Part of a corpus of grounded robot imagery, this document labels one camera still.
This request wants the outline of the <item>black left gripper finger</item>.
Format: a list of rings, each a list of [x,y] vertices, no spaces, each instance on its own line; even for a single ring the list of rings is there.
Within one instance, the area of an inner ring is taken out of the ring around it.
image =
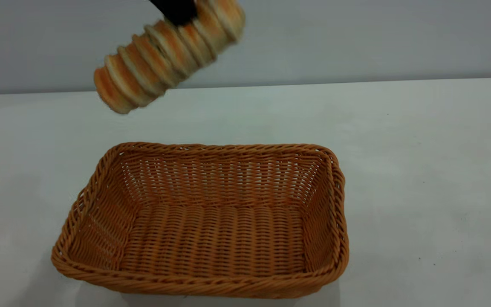
[[[198,16],[194,0],[150,0],[170,23],[183,26]]]

